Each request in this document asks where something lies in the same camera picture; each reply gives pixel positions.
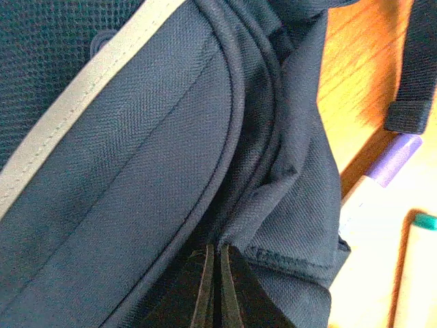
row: black strap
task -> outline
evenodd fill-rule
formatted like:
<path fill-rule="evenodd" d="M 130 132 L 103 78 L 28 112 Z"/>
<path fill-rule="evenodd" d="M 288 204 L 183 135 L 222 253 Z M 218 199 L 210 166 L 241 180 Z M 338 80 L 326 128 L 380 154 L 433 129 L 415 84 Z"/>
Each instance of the black strap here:
<path fill-rule="evenodd" d="M 425 130 L 437 82 L 437 0 L 415 0 L 410 14 L 401 84 L 385 129 L 421 134 Z"/>

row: white marker barrel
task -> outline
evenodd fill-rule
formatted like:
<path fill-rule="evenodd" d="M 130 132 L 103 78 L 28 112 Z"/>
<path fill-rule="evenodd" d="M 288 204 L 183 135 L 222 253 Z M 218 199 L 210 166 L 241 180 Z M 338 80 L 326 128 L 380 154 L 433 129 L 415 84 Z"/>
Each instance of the white marker barrel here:
<path fill-rule="evenodd" d="M 416 215 L 410 227 L 394 328 L 430 328 L 436 314 L 437 218 Z"/>

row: backpack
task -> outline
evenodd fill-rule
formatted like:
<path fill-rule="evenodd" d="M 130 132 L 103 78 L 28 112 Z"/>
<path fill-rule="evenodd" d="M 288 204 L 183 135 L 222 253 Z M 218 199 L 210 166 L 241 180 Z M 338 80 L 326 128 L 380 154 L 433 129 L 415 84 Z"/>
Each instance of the backpack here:
<path fill-rule="evenodd" d="M 353 2 L 3 2 L 0 327 L 325 327 L 350 248 L 316 95 Z M 411 30 L 386 127 L 421 133 Z"/>

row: wooden floor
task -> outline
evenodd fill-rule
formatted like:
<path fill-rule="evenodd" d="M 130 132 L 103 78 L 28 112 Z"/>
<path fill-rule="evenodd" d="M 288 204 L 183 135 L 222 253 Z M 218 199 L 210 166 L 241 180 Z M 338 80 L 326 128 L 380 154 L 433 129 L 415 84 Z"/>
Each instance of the wooden floor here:
<path fill-rule="evenodd" d="M 318 103 L 343 194 L 393 138 L 381 126 L 399 85 L 411 5 L 361 0 L 330 11 Z M 437 215 L 436 103 L 422 147 L 350 241 L 353 253 L 330 289 L 332 328 L 393 325 L 408 225 L 417 212 Z"/>

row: teal cap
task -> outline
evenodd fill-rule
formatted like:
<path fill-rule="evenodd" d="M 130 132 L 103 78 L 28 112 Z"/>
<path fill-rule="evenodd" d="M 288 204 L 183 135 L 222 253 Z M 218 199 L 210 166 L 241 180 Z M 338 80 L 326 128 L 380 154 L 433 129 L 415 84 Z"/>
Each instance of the teal cap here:
<path fill-rule="evenodd" d="M 423 229 L 437 231 L 437 217 L 428 214 L 416 214 L 416 219 L 412 224 Z"/>

